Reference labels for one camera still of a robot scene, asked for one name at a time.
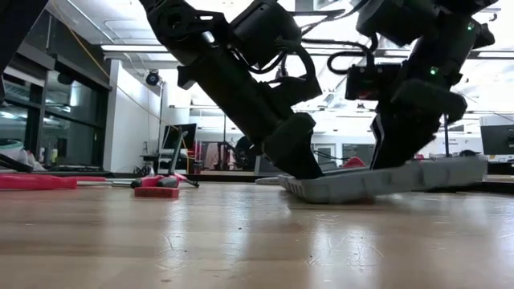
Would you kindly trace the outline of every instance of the window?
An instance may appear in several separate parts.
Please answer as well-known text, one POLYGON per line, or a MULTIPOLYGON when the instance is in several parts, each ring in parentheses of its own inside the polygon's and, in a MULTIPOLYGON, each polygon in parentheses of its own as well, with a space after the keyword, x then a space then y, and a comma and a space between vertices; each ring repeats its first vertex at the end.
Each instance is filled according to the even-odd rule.
POLYGON ((313 148, 315 152, 319 152, 314 155, 318 164, 334 161, 331 157, 336 156, 335 144, 313 144, 313 148))
POLYGON ((366 165, 370 165, 374 149, 374 144, 343 144, 343 157, 358 157, 366 165))
POLYGON ((57 71, 48 72, 45 103, 49 112, 64 113, 77 120, 100 123, 104 118, 98 93, 57 71))
POLYGON ((9 105, 0 108, 0 140, 25 141, 27 109, 9 105))
POLYGON ((100 165, 102 146, 97 129, 45 115, 41 151, 55 151, 54 165, 100 165))
POLYGON ((7 74, 4 74, 3 77, 7 96, 20 100, 31 100, 30 83, 7 74))

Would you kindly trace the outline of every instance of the cable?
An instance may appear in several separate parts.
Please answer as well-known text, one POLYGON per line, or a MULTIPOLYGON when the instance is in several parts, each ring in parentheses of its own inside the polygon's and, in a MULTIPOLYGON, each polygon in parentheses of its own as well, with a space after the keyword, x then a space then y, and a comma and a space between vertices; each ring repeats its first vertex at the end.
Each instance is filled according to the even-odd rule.
POLYGON ((365 56, 366 57, 366 66, 372 67, 375 65, 375 56, 373 55, 373 50, 377 49, 378 37, 374 35, 371 41, 371 47, 367 47, 364 44, 352 42, 352 41, 336 41, 336 40, 327 40, 327 39, 302 39, 302 42, 311 43, 311 44, 337 44, 337 45, 347 45, 351 47, 357 47, 362 50, 362 52, 355 51, 339 51, 328 57, 327 60, 327 68, 336 75, 345 75, 348 72, 348 69, 335 69, 332 66, 333 61, 337 57, 341 56, 365 56))
MULTIPOLYGON (((319 26, 322 23, 336 21, 336 20, 339 20, 339 19, 343 19, 343 18, 347 18, 349 16, 352 16, 353 14, 357 13, 360 9, 362 9, 362 7, 364 7, 368 2, 369 2, 369 0, 361 0, 348 13, 345 13, 346 12, 345 9, 339 9, 339 10, 330 10, 330 11, 298 12, 296 14, 292 13, 292 15, 293 16, 301 16, 301 15, 313 15, 313 16, 325 15, 326 16, 325 18, 321 19, 320 21, 317 21, 317 22, 314 22, 314 23, 302 26, 300 28, 302 30, 302 36, 305 36, 307 33, 311 32, 314 28, 316 28, 317 26, 319 26)), ((318 41, 318 44, 329 44, 329 43, 324 43, 323 41, 333 41, 333 40, 328 40, 328 39, 327 40, 322 40, 322 39, 302 39, 302 42, 308 43, 308 41, 318 41)), ((341 45, 350 45, 350 46, 358 47, 357 44, 359 44, 359 43, 341 44, 341 45)), ((370 49, 372 51, 375 51, 377 49, 377 48, 374 48, 374 49, 371 49, 371 48, 373 48, 373 38, 372 38, 372 46, 370 48, 368 48, 368 49, 370 49)), ((362 49, 362 50, 365 53, 367 60, 371 60, 371 58, 368 56, 369 53, 366 52, 364 49, 362 49)), ((336 55, 331 55, 330 56, 331 58, 329 58, 328 61, 327 61, 327 67, 334 74, 342 74, 342 75, 344 75, 348 71, 348 70, 337 70, 337 69, 333 69, 333 67, 332 67, 333 60, 335 58, 341 57, 341 56, 357 56, 358 57, 358 56, 362 56, 362 55, 356 55, 356 54, 354 55, 354 54, 350 54, 348 52, 343 53, 343 51, 336 53, 336 55)), ((285 56, 282 59, 281 63, 280 63, 280 71, 282 72, 283 76, 287 76, 288 75, 288 70, 286 68, 286 61, 287 61, 287 56, 285 56)))
MULTIPOLYGON (((112 81, 116 87, 121 91, 123 92, 123 94, 125 94, 133 103, 135 103, 138 107, 140 107, 141 109, 143 109, 144 111, 146 111, 148 114, 150 114, 151 116, 157 118, 158 120, 160 120, 162 123, 164 124, 167 124, 169 125, 171 128, 175 129, 175 130, 178 130, 178 128, 172 124, 169 124, 168 122, 164 121, 162 118, 160 118, 159 116, 155 115, 154 113, 152 113, 149 109, 146 109, 143 105, 141 105, 140 103, 137 102, 137 100, 133 99, 125 90, 123 90, 116 81, 114 81, 114 79, 111 78, 111 76, 105 71, 105 69, 98 63, 98 61, 96 61, 95 57, 91 54, 91 52, 84 46, 84 44, 82 43, 82 41, 80 41, 79 37, 77 36, 77 34, 73 31, 73 29, 68 25, 68 23, 66 22, 60 8, 57 7, 57 4, 55 4, 55 0, 50 0, 51 4, 53 5, 55 11, 57 11, 57 14, 59 15, 59 17, 62 19, 63 21, 63 24, 68 28, 68 30, 70 31, 71 35, 73 36, 73 38, 77 41, 77 43, 82 47, 82 49, 84 50, 84 52, 86 52, 86 54, 89 56, 89 58, 95 63, 95 65, 104 73, 105 76, 107 76, 109 78, 110 81, 112 81)), ((186 158, 187 158, 187 165, 186 165, 186 169, 187 169, 187 173, 189 173, 190 171, 190 163, 189 163, 189 156, 187 156, 187 146, 186 146, 186 142, 184 140, 182 140, 182 145, 184 147, 184 149, 186 150, 186 158)))
MULTIPOLYGON (((473 100, 471 97, 466 96, 466 95, 465 95, 465 94, 463 94, 462 92, 460 92, 460 91, 457 91, 457 92, 458 92, 461 96, 463 96, 465 99, 470 100, 472 103, 474 103, 474 104, 480 104, 478 101, 473 100)), ((499 117, 501 117, 501 118, 504 118, 505 120, 508 120, 508 121, 510 121, 510 122, 512 122, 512 123, 514 124, 514 120, 513 120, 513 119, 510 119, 510 118, 508 118, 508 117, 506 117, 506 116, 504 116, 504 115, 501 115, 501 114, 499 114, 498 112, 494 112, 494 111, 490 111, 490 110, 485 110, 484 112, 490 112, 491 114, 493 114, 493 115, 495 115, 495 116, 499 116, 499 117)))
POLYGON ((331 155, 329 155, 327 153, 320 152, 318 150, 313 151, 313 153, 318 155, 318 156, 320 156, 320 157, 326 157, 329 160, 338 160, 338 161, 341 160, 341 161, 344 161, 342 157, 334 157, 334 156, 331 156, 331 155))
POLYGON ((273 69, 275 69, 275 67, 277 67, 280 64, 282 59, 284 57, 286 57, 286 55, 287 55, 287 53, 285 51, 282 51, 282 52, 280 52, 279 56, 275 59, 275 61, 272 64, 270 64, 268 67, 263 68, 263 69, 257 69, 255 67, 252 67, 250 64, 248 64, 248 62, 244 59, 244 57, 241 55, 241 53, 239 51, 237 51, 235 49, 231 49, 230 51, 236 56, 238 61, 246 67, 246 69, 249 72, 259 74, 259 75, 267 74, 267 73, 271 72, 273 69))

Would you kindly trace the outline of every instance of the black cable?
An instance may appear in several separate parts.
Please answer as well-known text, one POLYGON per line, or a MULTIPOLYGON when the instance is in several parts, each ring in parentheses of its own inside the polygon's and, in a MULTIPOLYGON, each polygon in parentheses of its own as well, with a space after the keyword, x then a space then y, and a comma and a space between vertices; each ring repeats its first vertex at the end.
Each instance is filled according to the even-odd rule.
POLYGON ((348 73, 348 69, 336 69, 333 67, 333 61, 337 57, 342 56, 363 56, 366 57, 366 66, 372 67, 375 65, 375 56, 373 53, 378 48, 378 37, 377 35, 373 35, 371 37, 371 45, 369 47, 365 46, 364 44, 351 42, 351 41, 337 41, 337 40, 328 40, 328 39, 302 39, 305 43, 314 43, 314 44, 332 44, 332 45, 347 45, 352 47, 357 47, 361 49, 361 51, 339 51, 336 52, 328 57, 327 60, 327 68, 336 75, 345 75, 348 73))
POLYGON ((238 61, 242 65, 244 65, 249 72, 252 72, 252 73, 255 73, 255 74, 260 74, 260 75, 261 74, 267 74, 267 73, 271 72, 273 69, 275 69, 280 64, 280 62, 285 57, 285 55, 287 55, 287 52, 282 51, 282 52, 279 53, 279 56, 275 59, 275 61, 273 61, 272 64, 270 64, 266 68, 259 69, 259 68, 252 67, 250 64, 248 64, 248 62, 244 59, 244 57, 241 55, 241 53, 239 51, 237 51, 235 49, 231 49, 230 51, 235 54, 235 56, 238 59, 238 61))
POLYGON ((277 40, 277 45, 281 48, 283 48, 287 52, 294 52, 298 57, 300 57, 300 60, 305 66, 305 74, 306 79, 301 79, 298 77, 292 77, 292 76, 282 76, 278 79, 274 79, 268 83, 283 83, 284 81, 313 81, 316 80, 316 66, 314 65, 314 61, 312 61, 312 58, 310 54, 305 50, 304 47, 301 45, 298 45, 294 42, 290 41, 284 41, 284 40, 277 40))
MULTIPOLYGON (((311 23, 311 24, 307 24, 307 25, 304 25, 302 26, 300 29, 302 30, 302 36, 305 36, 307 33, 309 33, 310 31, 312 31, 314 28, 316 28, 317 26, 319 26, 321 23, 324 23, 324 22, 331 22, 331 21, 335 21, 335 20, 339 20, 339 19, 343 19, 343 18, 347 18, 349 16, 352 16, 353 14, 357 13, 360 9, 362 9, 362 7, 364 7, 367 3, 369 2, 369 0, 361 0, 358 4, 356 4, 350 12, 348 13, 345 13, 346 10, 345 9, 339 9, 339 10, 331 10, 331 11, 315 11, 319 14, 315 14, 315 13, 312 13, 310 12, 310 14, 302 14, 302 12, 299 12, 298 14, 292 14, 293 16, 300 16, 300 15, 325 15, 326 17, 321 19, 320 21, 318 22, 314 22, 314 23, 311 23)), ((309 39, 309 40, 315 40, 315 41, 322 41, 322 39, 309 39)), ((373 38, 372 38, 372 45, 370 48, 367 48, 367 49, 370 49, 371 51, 375 51, 377 48, 373 48, 373 38)), ((341 56, 349 56, 351 54, 348 54, 348 53, 336 53, 336 56, 333 56, 331 55, 332 60, 329 62, 327 61, 327 66, 328 66, 328 69, 332 72, 332 73, 335 73, 335 74, 346 74, 346 72, 348 70, 335 70, 333 69, 332 67, 332 62, 335 58, 337 57, 341 57, 341 56)), ((284 76, 287 76, 288 75, 288 70, 286 68, 286 61, 287 61, 287 58, 288 56, 285 55, 284 58, 282 59, 281 63, 280 63, 280 70, 282 72, 282 75, 284 76)))
POLYGON ((319 157, 325 157, 325 158, 328 158, 329 160, 335 160, 335 161, 347 161, 347 160, 350 159, 349 157, 335 157, 335 156, 331 156, 331 155, 329 155, 327 153, 323 153, 323 152, 320 152, 318 150, 313 151, 313 153, 318 155, 319 157))

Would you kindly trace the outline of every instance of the red object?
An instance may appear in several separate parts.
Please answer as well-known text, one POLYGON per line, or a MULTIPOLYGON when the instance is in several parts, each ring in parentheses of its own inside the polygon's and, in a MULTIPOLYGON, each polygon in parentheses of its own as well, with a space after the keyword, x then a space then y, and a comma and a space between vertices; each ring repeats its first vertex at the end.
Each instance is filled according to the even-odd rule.
POLYGON ((177 179, 179 179, 179 180, 181 180, 181 181, 185 181, 185 180, 187 180, 187 177, 182 176, 180 173, 175 173, 174 175, 175 175, 175 177, 176 177, 177 179))
POLYGON ((140 187, 156 187, 157 182, 161 180, 163 177, 162 175, 158 175, 155 177, 143 177, 141 178, 141 185, 140 187))
POLYGON ((170 197, 176 198, 178 197, 180 190, 176 188, 161 188, 161 187, 153 187, 153 188, 135 188, 134 195, 136 197, 170 197))
POLYGON ((351 168, 363 168, 365 167, 366 164, 364 163, 364 161, 362 161, 360 158, 358 157, 352 157, 350 158, 346 164, 343 165, 343 168, 345 169, 351 169, 351 168))
POLYGON ((0 174, 0 189, 76 189, 77 180, 36 174, 0 174))
MULTIPOLYGON (((37 173, 2 173, 1 176, 15 176, 15 177, 52 177, 50 175, 45 174, 37 174, 37 173)), ((107 181, 105 177, 58 177, 63 179, 75 179, 77 181, 107 181)))

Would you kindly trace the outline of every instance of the green led light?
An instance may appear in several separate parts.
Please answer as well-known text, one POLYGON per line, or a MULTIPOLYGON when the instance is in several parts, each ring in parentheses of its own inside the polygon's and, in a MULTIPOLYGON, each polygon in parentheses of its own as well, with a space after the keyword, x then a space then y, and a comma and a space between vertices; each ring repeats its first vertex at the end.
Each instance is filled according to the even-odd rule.
POLYGON ((436 75, 438 72, 439 72, 439 68, 437 68, 437 67, 432 67, 432 68, 430 69, 430 73, 431 73, 432 75, 436 75))

